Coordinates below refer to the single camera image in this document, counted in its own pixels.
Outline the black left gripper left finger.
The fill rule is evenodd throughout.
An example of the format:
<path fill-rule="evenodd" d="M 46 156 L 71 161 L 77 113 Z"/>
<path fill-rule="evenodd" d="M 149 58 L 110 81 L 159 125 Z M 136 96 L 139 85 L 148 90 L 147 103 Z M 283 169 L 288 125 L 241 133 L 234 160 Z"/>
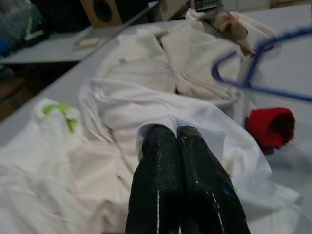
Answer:
<path fill-rule="evenodd" d="M 142 144 L 134 173 L 126 234 L 178 234 L 182 172 L 177 139 L 162 125 L 152 126 Z"/>

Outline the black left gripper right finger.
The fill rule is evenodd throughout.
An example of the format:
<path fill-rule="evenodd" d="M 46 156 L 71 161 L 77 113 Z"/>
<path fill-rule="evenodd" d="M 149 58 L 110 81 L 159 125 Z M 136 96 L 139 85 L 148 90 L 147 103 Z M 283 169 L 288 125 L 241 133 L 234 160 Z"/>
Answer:
<path fill-rule="evenodd" d="M 198 129 L 177 131 L 184 183 L 182 234 L 251 234 L 230 176 Z"/>

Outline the purple clothes hanger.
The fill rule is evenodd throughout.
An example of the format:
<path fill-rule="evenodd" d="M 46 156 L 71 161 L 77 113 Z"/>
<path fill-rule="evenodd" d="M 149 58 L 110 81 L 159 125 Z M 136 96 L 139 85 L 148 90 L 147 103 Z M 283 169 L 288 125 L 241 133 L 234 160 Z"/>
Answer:
<path fill-rule="evenodd" d="M 312 35 L 312 25 L 308 27 L 302 27 L 298 28 L 294 31 L 286 31 L 279 35 L 272 36 L 270 38 L 267 38 L 263 41 L 261 41 L 256 46 L 256 51 L 253 55 L 253 59 L 251 61 L 251 64 L 247 68 L 247 71 L 243 73 L 243 79 L 242 81 L 234 81 L 229 78 L 223 77 L 219 72 L 219 67 L 225 63 L 228 62 L 232 57 L 235 57 L 238 53 L 235 50 L 232 50 L 231 52 L 221 56 L 218 58 L 213 64 L 211 68 L 211 75 L 214 80 L 217 82 L 227 84 L 234 86 L 236 88 L 240 89 L 247 89 L 250 91 L 256 91 L 261 92 L 269 95 L 276 95 L 284 98 L 292 98 L 295 100 L 305 101 L 305 102 L 312 102 L 312 96 L 311 95 L 305 95 L 302 93 L 294 93 L 283 89 L 275 89 L 270 88 L 269 86 L 260 85 L 253 82 L 253 78 L 256 72 L 256 69 L 258 67 L 258 64 L 260 63 L 260 60 L 263 57 L 263 54 L 265 53 L 265 50 L 269 47 L 272 47 L 276 44 L 281 44 L 289 40 L 294 40 L 301 37 L 311 36 Z"/>

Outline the small red cloth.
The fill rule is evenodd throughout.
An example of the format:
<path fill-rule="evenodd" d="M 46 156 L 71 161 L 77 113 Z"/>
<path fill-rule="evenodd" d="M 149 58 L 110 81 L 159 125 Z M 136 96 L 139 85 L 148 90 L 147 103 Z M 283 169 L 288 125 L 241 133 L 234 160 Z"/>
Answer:
<path fill-rule="evenodd" d="M 294 138 L 295 118 L 287 108 L 255 109 L 245 118 L 245 129 L 268 155 Z"/>

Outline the white shirt with green label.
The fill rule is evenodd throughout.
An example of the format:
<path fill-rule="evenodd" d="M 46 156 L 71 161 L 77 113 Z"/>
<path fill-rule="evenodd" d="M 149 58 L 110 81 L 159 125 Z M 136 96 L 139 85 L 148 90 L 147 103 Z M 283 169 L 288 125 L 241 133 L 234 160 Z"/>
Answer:
<path fill-rule="evenodd" d="M 174 77 L 158 27 L 118 37 L 119 44 L 92 75 L 90 62 L 52 86 L 55 100 L 37 102 L 25 127 L 0 148 L 0 234 L 124 234 L 134 169 L 136 130 L 143 113 L 117 124 L 99 108 L 105 92 L 174 92 Z"/>

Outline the beige hooded jacket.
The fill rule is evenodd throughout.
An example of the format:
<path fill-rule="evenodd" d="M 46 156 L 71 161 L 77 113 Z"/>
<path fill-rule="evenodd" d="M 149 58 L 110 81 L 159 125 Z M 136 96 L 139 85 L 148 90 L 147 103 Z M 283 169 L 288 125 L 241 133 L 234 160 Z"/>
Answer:
<path fill-rule="evenodd" d="M 221 9 L 200 13 L 190 8 L 185 22 L 168 30 L 160 41 L 175 75 L 177 92 L 225 108 L 237 102 L 240 94 L 236 88 L 213 79 L 213 63 L 236 52 L 220 73 L 238 80 L 241 64 L 255 53 L 261 41 L 273 36 L 273 29 L 244 14 Z"/>

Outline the grey table with black legs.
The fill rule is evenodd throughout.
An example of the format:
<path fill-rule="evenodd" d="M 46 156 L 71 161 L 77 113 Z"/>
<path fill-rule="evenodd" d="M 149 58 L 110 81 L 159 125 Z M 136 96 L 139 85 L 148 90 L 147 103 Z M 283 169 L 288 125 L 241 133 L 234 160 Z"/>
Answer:
<path fill-rule="evenodd" d="M 307 14 L 304 13 L 303 11 L 298 11 L 288 16 L 287 15 L 274 16 L 272 10 L 268 10 L 262 12 L 262 18 L 259 19 L 255 18 L 254 20 L 273 29 L 276 32 L 276 35 L 279 35 L 286 31 L 287 32 L 294 31 L 298 28 L 301 28 L 301 23 L 309 22 Z M 160 28 L 162 30 L 162 34 L 158 38 L 158 42 L 160 43 L 162 49 L 163 47 L 160 38 L 163 35 L 167 34 L 168 30 L 184 22 L 185 20 L 179 23 L 173 23 L 172 26 L 167 29 Z M 172 72 L 175 81 L 175 91 L 164 93 L 173 93 L 176 95 L 180 95 L 176 90 L 176 78 L 169 65 L 169 61 L 167 59 L 165 52 L 164 55 L 166 57 L 167 64 Z M 85 62 L 90 62 L 92 75 L 95 75 L 98 72 L 99 63 L 103 62 L 106 56 L 103 58 L 99 58 L 96 56 L 90 57 L 87 60 L 79 63 L 71 71 L 73 71 L 75 68 L 77 68 L 79 65 Z M 251 64 L 252 59 L 253 55 L 246 58 L 245 62 L 241 64 L 238 80 L 234 80 L 233 78 L 229 78 L 223 75 L 222 76 L 225 78 L 232 79 L 234 81 L 242 81 L 243 73 L 247 71 L 247 68 Z M 305 95 L 312 96 L 312 36 L 303 37 L 302 39 L 294 42 L 276 44 L 266 49 L 256 69 L 253 82 L 260 85 L 269 86 L 270 88 L 283 89 L 294 93 L 302 93 Z M 36 98 L 34 98 L 30 104 L 27 104 L 21 111 L 17 112 L 17 114 L 14 115 L 13 117 L 9 118 L 4 123 L 4 125 L 0 127 L 0 148 L 6 146 L 7 143 L 10 142 L 25 127 L 25 125 L 28 123 L 30 119 L 31 111 L 37 102 L 39 102 L 42 99 L 52 99 L 52 100 L 56 99 L 57 96 L 53 94 L 52 86 L 43 91 Z M 272 182 L 287 188 L 290 188 L 289 187 L 290 183 L 293 183 L 295 186 L 298 186 L 303 182 L 307 181 L 312 182 L 312 102 L 305 102 L 295 100 L 292 98 L 269 95 L 261 92 L 250 91 L 247 89 L 240 88 L 236 89 L 239 91 L 240 94 L 237 102 L 225 108 L 219 108 L 218 106 L 216 105 L 215 106 L 219 108 L 224 114 L 226 114 L 230 119 L 232 119 L 236 124 L 241 126 L 244 130 L 246 130 L 245 118 L 249 116 L 252 110 L 255 109 L 282 107 L 291 110 L 294 115 L 295 118 L 294 138 L 280 149 L 275 149 L 271 154 L 268 155 L 263 154 L 272 171 L 271 176 Z M 172 131 L 176 139 L 178 128 L 175 132 Z M 143 157 L 142 144 L 140 148 L 141 155 L 140 161 Z M 312 190 L 310 190 L 308 193 L 309 197 L 308 199 L 305 199 L 302 194 L 300 194 L 300 196 L 301 201 L 299 206 L 301 208 L 301 212 L 303 216 L 312 221 L 312 217 L 305 215 L 303 212 L 304 209 L 309 209 L 312 212 Z M 184 201 L 185 201 L 184 183 L 182 172 L 182 203 L 181 203 L 181 220 L 179 232 L 182 232 L 181 222 L 185 208 Z"/>

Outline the white remote control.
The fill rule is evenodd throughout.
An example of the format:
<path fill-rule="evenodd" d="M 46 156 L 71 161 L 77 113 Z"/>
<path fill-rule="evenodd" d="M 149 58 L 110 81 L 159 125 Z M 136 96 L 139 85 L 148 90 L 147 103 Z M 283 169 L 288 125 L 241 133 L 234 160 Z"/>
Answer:
<path fill-rule="evenodd" d="M 98 44 L 99 44 L 99 38 L 83 39 L 75 43 L 72 49 L 80 50 L 80 49 L 94 47 L 94 46 L 97 46 Z"/>

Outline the grey side table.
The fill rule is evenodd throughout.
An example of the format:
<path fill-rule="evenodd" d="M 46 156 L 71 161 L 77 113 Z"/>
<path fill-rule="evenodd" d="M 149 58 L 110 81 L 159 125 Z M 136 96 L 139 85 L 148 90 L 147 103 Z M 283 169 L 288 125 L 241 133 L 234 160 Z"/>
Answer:
<path fill-rule="evenodd" d="M 8 57 L 0 58 L 0 65 L 40 64 L 57 62 L 80 62 L 90 57 L 103 58 L 118 45 L 117 37 L 123 33 L 135 33 L 138 28 L 156 26 L 156 23 L 117 26 L 110 28 L 88 27 L 80 32 L 54 33 L 50 38 L 32 47 L 20 49 Z M 85 39 L 98 38 L 95 46 L 76 49 Z"/>

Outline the wooden speaker box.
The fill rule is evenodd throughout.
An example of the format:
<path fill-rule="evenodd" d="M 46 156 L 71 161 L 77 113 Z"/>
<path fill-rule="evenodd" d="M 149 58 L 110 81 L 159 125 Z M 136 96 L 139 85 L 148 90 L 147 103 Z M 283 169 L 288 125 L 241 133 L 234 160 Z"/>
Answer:
<path fill-rule="evenodd" d="M 80 2 L 94 28 L 122 25 L 115 0 L 80 0 Z"/>

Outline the black bag with green print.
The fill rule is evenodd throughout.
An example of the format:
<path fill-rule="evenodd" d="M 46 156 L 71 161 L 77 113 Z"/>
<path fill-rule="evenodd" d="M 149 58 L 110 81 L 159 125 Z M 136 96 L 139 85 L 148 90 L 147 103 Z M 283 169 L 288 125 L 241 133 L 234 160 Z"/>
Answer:
<path fill-rule="evenodd" d="M 47 36 L 45 20 L 30 0 L 0 0 L 0 57 Z"/>

